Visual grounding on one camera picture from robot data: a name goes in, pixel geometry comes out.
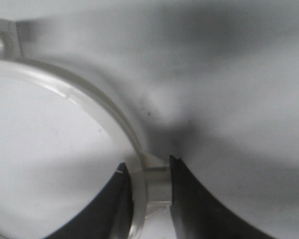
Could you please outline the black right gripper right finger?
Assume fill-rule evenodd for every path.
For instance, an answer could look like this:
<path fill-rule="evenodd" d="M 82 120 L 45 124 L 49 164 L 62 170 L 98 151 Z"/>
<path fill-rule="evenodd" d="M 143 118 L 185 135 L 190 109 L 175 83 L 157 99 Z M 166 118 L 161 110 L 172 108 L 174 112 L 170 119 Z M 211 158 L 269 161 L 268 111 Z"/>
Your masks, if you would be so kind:
<path fill-rule="evenodd" d="M 178 239 L 271 239 L 219 202 L 181 159 L 169 157 L 170 213 Z"/>

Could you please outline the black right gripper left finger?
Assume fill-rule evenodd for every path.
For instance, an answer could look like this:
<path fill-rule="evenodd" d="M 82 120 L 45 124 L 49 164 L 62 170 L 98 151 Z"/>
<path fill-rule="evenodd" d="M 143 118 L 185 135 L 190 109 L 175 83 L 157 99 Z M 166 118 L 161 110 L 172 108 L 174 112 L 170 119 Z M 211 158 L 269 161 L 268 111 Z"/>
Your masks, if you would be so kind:
<path fill-rule="evenodd" d="M 131 179 L 124 163 L 101 192 L 71 221 L 48 239 L 126 239 L 134 204 Z"/>

